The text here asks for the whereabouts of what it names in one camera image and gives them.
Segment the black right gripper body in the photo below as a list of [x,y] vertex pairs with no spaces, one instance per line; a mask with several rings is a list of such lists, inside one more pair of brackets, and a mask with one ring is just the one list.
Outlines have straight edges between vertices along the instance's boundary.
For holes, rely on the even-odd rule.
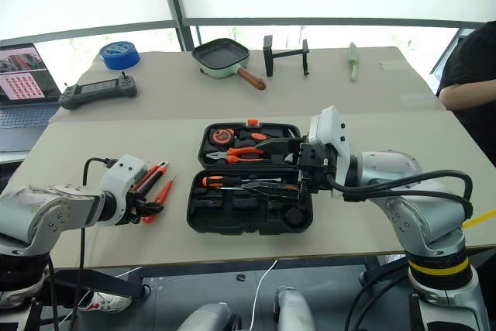
[[318,194],[319,191],[331,191],[329,179],[336,176],[337,150],[331,144],[323,147],[323,155],[310,144],[307,136],[299,147],[297,166],[301,192]]

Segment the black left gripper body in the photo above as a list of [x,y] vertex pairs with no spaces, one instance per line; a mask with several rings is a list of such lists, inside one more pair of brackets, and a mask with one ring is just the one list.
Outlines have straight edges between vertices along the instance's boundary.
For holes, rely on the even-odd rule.
[[126,194],[126,212],[123,223],[138,224],[146,212],[146,198],[138,192],[128,191]]

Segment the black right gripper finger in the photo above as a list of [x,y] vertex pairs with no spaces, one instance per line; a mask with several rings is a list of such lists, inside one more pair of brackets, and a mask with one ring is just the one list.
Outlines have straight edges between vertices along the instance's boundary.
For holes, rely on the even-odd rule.
[[270,156],[291,155],[293,158],[298,158],[301,144],[302,138],[279,137],[264,140],[258,143],[255,148],[257,150],[261,150],[264,154],[269,154]]
[[254,181],[242,184],[241,188],[260,195],[275,197],[298,197],[299,194],[298,186],[280,182]]

